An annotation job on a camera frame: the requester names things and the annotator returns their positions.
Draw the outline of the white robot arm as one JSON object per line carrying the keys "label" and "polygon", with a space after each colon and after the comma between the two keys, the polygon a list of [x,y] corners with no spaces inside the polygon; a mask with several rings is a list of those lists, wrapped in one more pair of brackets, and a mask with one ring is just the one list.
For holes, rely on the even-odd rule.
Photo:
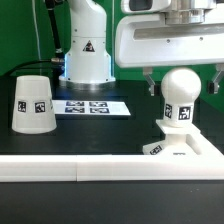
{"label": "white robot arm", "polygon": [[93,0],[68,0],[71,47],[64,86],[98,89],[115,81],[111,68],[141,68],[153,95],[155,67],[214,64],[215,94],[224,78],[224,0],[121,0],[125,17],[116,29],[115,53],[106,52],[106,13]]}

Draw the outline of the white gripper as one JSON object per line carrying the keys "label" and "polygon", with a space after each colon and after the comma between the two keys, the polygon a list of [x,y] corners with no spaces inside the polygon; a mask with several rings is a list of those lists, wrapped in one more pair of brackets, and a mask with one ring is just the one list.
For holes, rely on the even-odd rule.
{"label": "white gripper", "polygon": [[222,63],[207,82],[207,92],[217,94],[224,78],[224,20],[209,16],[202,24],[167,25],[163,14],[126,16],[117,26],[115,60],[123,68],[144,67],[152,96],[151,67]]}

